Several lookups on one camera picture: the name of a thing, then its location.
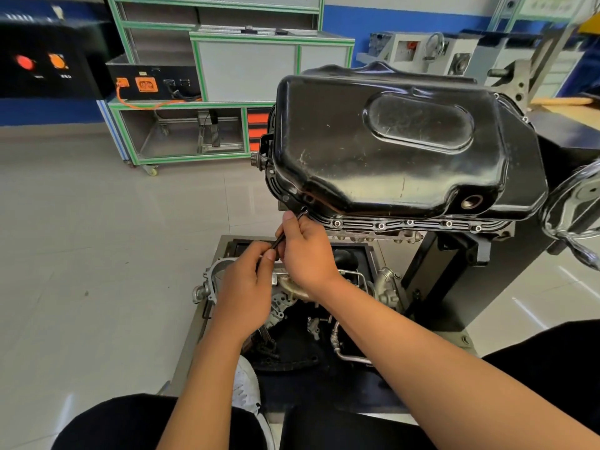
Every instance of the black pants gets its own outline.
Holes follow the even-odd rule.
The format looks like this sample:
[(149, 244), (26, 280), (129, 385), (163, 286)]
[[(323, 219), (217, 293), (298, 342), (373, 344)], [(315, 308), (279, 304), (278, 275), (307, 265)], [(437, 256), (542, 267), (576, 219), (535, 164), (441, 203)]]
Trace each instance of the black pants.
[[(569, 322), (486, 357), (583, 425), (600, 434), (600, 320)], [(53, 450), (154, 450), (176, 398), (114, 398), (75, 417)], [(266, 449), (259, 423), (233, 408), (230, 449)], [(286, 414), (281, 450), (433, 449), (417, 426), (298, 406)]]

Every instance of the red button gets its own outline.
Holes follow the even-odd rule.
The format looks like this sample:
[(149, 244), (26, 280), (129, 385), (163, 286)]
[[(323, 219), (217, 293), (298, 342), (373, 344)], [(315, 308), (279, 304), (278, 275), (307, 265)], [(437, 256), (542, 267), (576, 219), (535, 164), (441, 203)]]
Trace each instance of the red button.
[(34, 60), (31, 58), (27, 58), (24, 55), (17, 55), (16, 59), (19, 66), (22, 68), (27, 69), (28, 71), (31, 71), (34, 68)]

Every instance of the white sneaker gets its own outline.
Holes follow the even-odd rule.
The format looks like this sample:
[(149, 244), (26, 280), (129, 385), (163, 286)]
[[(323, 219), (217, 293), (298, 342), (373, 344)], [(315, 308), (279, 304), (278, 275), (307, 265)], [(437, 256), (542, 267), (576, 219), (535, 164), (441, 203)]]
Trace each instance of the white sneaker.
[(259, 412), (260, 409), (260, 388), (259, 379), (252, 369), (252, 365), (243, 356), (237, 360), (235, 369), (235, 378), (233, 379), (233, 397), (231, 405), (252, 412), (260, 423), (266, 440), (267, 450), (275, 450), (275, 441), (271, 432), (271, 427), (264, 415)]

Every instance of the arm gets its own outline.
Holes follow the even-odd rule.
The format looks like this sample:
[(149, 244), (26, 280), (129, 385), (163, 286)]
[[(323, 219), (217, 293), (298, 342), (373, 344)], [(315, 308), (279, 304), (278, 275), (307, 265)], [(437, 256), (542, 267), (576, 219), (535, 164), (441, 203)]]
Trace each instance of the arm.
[(286, 214), (282, 229), (294, 281), (340, 322), (437, 448), (600, 448), (600, 436), (523, 384), (343, 279), (322, 226)]
[(233, 378), (242, 343), (265, 323), (271, 310), (275, 251), (269, 246), (252, 242), (227, 267), (211, 326), (196, 348), (184, 392), (157, 450), (229, 448)]

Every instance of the steering wheel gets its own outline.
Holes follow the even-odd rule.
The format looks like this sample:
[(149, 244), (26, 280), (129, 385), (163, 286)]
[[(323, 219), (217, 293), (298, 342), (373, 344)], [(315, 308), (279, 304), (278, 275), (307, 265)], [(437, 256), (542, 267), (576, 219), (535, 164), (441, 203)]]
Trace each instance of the steering wheel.
[[(597, 237), (600, 235), (600, 226), (585, 230), (581, 233), (569, 232), (573, 223), (577, 220), (575, 211), (583, 203), (593, 204), (600, 198), (600, 159), (582, 167), (555, 190), (553, 190), (539, 215), (544, 233), (564, 242), (573, 256), (589, 268), (600, 271), (600, 257), (592, 250), (578, 243), (577, 240)], [(555, 208), (562, 204), (560, 219), (556, 226), (550, 222), (551, 214)]]

